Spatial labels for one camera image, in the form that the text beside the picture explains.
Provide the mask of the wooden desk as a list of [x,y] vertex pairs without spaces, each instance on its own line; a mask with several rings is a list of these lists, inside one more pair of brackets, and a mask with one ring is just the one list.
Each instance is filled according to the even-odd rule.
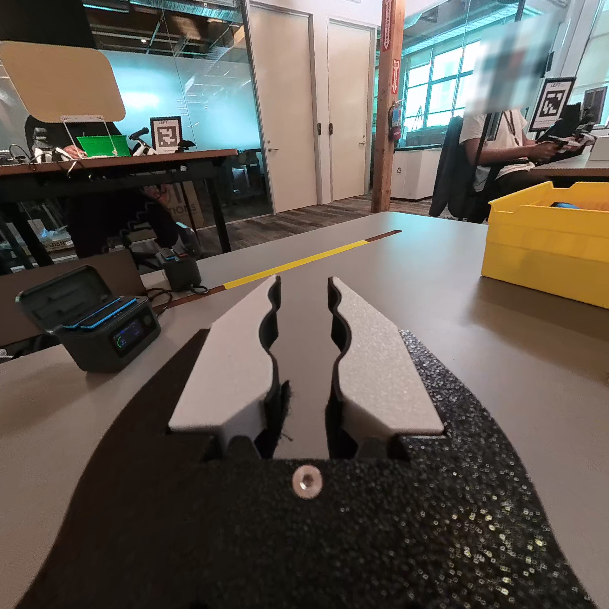
[[570,187],[576,182],[608,183],[608,161],[590,161],[590,154],[585,153],[537,166],[529,173],[545,177],[557,187]]
[[227,148],[2,165],[1,218],[6,217],[14,224],[29,256],[39,267],[46,267],[54,262],[20,212],[19,203],[191,181],[198,199],[206,188],[222,253],[228,253],[232,249],[219,199],[217,177],[225,160],[237,154],[235,148]]

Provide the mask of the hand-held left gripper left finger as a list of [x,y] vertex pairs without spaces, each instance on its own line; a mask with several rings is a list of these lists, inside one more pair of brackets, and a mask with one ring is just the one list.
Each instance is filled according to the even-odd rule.
[[209,329],[169,420],[169,430],[206,432],[220,442],[256,441],[281,415],[278,364],[270,348],[278,338],[281,278],[272,275]]

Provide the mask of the cardboard box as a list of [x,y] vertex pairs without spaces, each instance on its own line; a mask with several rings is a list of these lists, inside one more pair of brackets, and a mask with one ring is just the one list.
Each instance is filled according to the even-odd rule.
[[142,188],[167,209],[175,222],[181,222],[196,230],[206,227],[199,200],[191,181],[151,185]]

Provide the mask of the yellow plastic bin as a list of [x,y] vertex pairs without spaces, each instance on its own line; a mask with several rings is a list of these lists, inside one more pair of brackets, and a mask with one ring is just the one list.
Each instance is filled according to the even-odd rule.
[[482,276],[608,309],[608,183],[548,181],[490,206]]

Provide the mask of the small wooden board stand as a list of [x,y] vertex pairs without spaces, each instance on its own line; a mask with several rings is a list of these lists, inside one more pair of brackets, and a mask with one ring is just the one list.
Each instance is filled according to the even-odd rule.
[[117,143],[108,129],[123,120],[126,109],[107,57],[99,50],[1,42],[1,63],[25,109],[37,121],[65,127],[99,123],[110,141],[110,157],[128,156],[123,140]]

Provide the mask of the green bin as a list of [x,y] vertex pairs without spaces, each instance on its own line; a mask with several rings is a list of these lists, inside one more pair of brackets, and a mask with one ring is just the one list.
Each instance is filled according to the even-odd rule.
[[131,150],[127,144],[127,138],[123,134],[104,136],[78,136],[77,141],[80,148],[87,157],[129,157]]

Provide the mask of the large window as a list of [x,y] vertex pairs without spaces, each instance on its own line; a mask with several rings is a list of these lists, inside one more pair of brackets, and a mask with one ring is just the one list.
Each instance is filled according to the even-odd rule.
[[[406,56],[404,117],[399,147],[436,146],[443,142],[454,116],[463,116],[465,88],[471,83],[482,32],[462,46],[438,44]],[[588,90],[608,87],[608,33],[592,34],[578,68],[570,104],[591,106]]]

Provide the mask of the plain black charger box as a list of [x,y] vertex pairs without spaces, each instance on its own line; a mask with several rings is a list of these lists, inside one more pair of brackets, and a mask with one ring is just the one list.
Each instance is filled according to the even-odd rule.
[[155,257],[172,292],[203,287],[197,261],[184,246],[176,244],[172,248],[160,248]]

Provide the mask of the small black label printer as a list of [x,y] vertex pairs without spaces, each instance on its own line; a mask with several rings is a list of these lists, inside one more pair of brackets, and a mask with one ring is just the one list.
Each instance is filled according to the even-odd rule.
[[147,296],[112,295],[91,265],[22,291],[15,301],[86,372],[123,370],[161,331]]

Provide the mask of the yellow tape strip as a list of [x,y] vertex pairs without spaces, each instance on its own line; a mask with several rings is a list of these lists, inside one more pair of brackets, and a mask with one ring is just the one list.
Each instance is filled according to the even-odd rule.
[[287,270],[293,270],[293,269],[299,268],[299,267],[307,265],[307,264],[321,261],[321,260],[329,258],[331,256],[339,255],[341,253],[345,253],[350,250],[366,246],[369,243],[370,243],[370,241],[366,240],[366,239],[358,240],[356,242],[352,242],[352,243],[346,244],[346,245],[338,247],[338,248],[333,248],[331,250],[323,251],[321,253],[318,253],[318,254],[315,254],[312,256],[307,256],[305,258],[301,258],[296,261],[292,261],[290,263],[281,264],[279,266],[272,267],[270,269],[266,269],[266,270],[263,270],[263,271],[260,271],[257,273],[253,273],[251,275],[247,275],[242,278],[228,281],[228,282],[220,285],[219,287],[221,287],[223,290],[227,291],[227,290],[230,290],[230,289],[242,286],[242,285],[247,285],[247,284],[253,283],[258,280],[273,277],[273,276],[278,275]]

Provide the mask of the spare white gripper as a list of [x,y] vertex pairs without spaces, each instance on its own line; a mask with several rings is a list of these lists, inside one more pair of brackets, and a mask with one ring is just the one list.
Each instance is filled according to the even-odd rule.
[[128,136],[128,139],[134,141],[136,144],[131,150],[131,156],[148,156],[158,154],[156,149],[149,146],[148,143],[142,139],[145,134],[149,133],[150,129],[148,127],[143,127]]

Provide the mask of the chair with black jacket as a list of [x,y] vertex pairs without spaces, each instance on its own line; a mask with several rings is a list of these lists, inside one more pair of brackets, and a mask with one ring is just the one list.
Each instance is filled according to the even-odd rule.
[[490,205],[473,190],[475,170],[469,163],[465,147],[459,142],[463,119],[452,118],[448,124],[438,161],[431,217],[448,211],[459,220],[481,224],[488,219]]

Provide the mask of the black and white marker sign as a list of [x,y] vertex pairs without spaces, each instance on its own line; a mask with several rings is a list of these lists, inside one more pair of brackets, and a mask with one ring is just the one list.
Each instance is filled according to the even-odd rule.
[[178,152],[182,141],[181,116],[151,117],[150,134],[157,154]]
[[586,89],[581,105],[581,123],[593,128],[602,123],[608,86]]
[[562,116],[576,81],[575,76],[546,78],[529,122],[529,132],[544,132]]

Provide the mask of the white door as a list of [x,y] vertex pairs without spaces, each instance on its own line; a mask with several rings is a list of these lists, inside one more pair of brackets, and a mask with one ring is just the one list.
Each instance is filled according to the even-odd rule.
[[371,27],[328,20],[332,202],[369,188],[375,34]]
[[273,209],[316,205],[309,19],[251,5],[249,23]]

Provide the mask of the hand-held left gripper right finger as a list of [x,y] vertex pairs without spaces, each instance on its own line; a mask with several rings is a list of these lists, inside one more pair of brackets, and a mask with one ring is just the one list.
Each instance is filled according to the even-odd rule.
[[328,442],[441,437],[444,424],[398,326],[337,277],[328,278],[332,366]]

